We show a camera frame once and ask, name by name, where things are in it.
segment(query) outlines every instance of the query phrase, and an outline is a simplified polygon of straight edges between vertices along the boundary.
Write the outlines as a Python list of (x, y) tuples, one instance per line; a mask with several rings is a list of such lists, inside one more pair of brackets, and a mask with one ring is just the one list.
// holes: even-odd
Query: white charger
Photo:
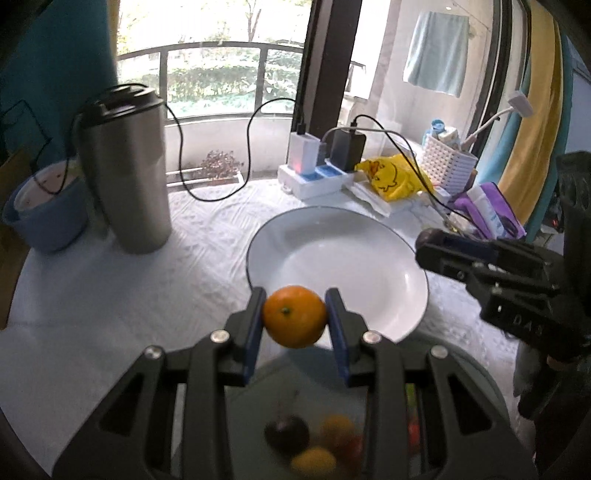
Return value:
[(299, 124), (296, 132), (290, 133), (287, 166), (299, 175), (311, 175), (318, 163), (320, 138), (307, 134), (305, 124)]

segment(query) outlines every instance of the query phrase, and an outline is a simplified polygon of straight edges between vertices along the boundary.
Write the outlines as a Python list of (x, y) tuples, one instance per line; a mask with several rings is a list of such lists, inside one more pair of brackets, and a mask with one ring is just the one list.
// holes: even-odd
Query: white basket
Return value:
[(434, 186), (455, 195), (464, 191), (477, 161), (474, 155), (458, 152), (427, 135), (420, 165)]

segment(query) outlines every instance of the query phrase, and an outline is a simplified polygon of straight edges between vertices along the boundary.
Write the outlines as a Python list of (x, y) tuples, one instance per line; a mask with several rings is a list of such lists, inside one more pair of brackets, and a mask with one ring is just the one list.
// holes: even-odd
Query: yellow curtain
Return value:
[(562, 48), (558, 25), (531, 1), (531, 86), (533, 116), (524, 118), (499, 189), (525, 225), (540, 198), (562, 114)]
[(121, 0), (107, 0), (109, 13), (109, 38), (111, 40), (111, 53), (117, 58), (117, 29), (119, 27), (119, 3)]

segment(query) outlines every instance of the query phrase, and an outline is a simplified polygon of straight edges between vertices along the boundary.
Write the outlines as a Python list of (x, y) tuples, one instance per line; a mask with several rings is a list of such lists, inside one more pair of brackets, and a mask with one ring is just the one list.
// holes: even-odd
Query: orange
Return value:
[(318, 341), (328, 314), (322, 299), (304, 287), (277, 290), (262, 307), (262, 321), (269, 335), (287, 348), (304, 348)]

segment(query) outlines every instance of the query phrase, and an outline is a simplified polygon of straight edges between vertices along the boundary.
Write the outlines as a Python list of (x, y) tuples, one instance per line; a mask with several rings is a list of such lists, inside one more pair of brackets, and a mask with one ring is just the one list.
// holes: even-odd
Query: towel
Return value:
[[(521, 91), (527, 96), (530, 92), (531, 84), (531, 59), (527, 63), (525, 68), (524, 80), (521, 83)], [(495, 148), (495, 151), (491, 157), (483, 161), (480, 159), (478, 163), (478, 175), (476, 175), (476, 183), (485, 183), (491, 181), (492, 183), (499, 184), (503, 171), (507, 166), (513, 147), (515, 147), (515, 141), (517, 140), (517, 133), (521, 127), (521, 115), (517, 112), (513, 112), (509, 116), (509, 121), (505, 125), (501, 139)]]
[(563, 72), (563, 94), (562, 94), (562, 116), (560, 118), (560, 126), (556, 136), (556, 143), (554, 150), (550, 155), (550, 168), (548, 169), (548, 176), (544, 183), (544, 188), (538, 199), (530, 219), (527, 222), (527, 239), (530, 242), (534, 241), (538, 230), (544, 220), (544, 216), (548, 211), (550, 200), (556, 187), (558, 180), (558, 171), (556, 170), (556, 157), (564, 154), (566, 150), (566, 142), (569, 138), (570, 128), (570, 111), (573, 107), (573, 58), (570, 54), (569, 39), (564, 32), (560, 32), (560, 42), (562, 43), (562, 72)]
[(531, 84), (534, 115), (521, 121), (499, 188), (525, 225), (542, 193), (562, 116), (562, 48), (558, 25), (538, 2), (531, 3)]
[(404, 81), (459, 98), (466, 77), (469, 33), (466, 16), (422, 12), (408, 51)]

